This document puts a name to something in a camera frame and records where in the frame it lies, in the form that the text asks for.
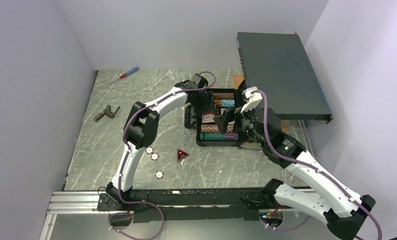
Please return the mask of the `red triangular dealer button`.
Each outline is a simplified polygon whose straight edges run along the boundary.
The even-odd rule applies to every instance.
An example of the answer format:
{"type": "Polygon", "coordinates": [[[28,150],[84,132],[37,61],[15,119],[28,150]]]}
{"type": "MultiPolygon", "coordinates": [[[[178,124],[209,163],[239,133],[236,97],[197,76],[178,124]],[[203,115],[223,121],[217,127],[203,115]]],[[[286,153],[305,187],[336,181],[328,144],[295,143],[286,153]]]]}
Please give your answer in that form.
{"type": "Polygon", "coordinates": [[[189,156],[190,154],[188,152],[178,148],[176,152],[176,161],[179,163],[189,156]]]}

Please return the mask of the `red playing card deck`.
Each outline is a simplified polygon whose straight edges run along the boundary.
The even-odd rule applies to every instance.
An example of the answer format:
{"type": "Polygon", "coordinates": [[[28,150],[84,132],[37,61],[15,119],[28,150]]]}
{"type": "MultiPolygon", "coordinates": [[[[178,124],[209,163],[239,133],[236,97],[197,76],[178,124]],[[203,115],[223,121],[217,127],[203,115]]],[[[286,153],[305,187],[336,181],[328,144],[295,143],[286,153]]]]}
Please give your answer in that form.
{"type": "Polygon", "coordinates": [[[202,114],[202,123],[213,123],[215,115],[213,113],[204,113],[202,114]]]}

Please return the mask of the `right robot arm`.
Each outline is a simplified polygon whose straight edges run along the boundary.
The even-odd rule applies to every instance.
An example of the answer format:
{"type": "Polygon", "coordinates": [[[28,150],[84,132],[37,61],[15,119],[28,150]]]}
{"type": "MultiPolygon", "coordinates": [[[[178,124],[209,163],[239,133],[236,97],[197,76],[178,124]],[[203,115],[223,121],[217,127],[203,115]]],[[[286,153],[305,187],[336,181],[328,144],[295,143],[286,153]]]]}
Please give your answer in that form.
{"type": "Polygon", "coordinates": [[[271,162],[299,177],[319,195],[309,195],[273,178],[261,190],[265,206],[299,210],[321,221],[340,240],[358,237],[375,199],[368,194],[359,195],[336,180],[303,144],[282,130],[281,119],[270,108],[247,113],[239,107],[228,107],[213,120],[221,133],[233,122],[233,131],[251,138],[271,162]]]}

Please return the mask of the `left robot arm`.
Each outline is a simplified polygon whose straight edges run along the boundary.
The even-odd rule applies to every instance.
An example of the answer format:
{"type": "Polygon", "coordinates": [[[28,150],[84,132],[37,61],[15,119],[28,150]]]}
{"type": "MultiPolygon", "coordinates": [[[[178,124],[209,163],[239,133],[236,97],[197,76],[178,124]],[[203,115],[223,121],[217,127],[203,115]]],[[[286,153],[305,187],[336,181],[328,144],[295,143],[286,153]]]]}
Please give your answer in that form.
{"type": "Polygon", "coordinates": [[[122,157],[105,192],[99,195],[99,211],[124,210],[130,205],[144,203],[131,198],[134,176],[143,153],[158,135],[160,119],[185,104],[205,112],[210,110],[213,104],[208,90],[213,85],[202,73],[196,73],[190,80],[176,83],[167,93],[152,101],[133,104],[123,128],[122,157]]]}

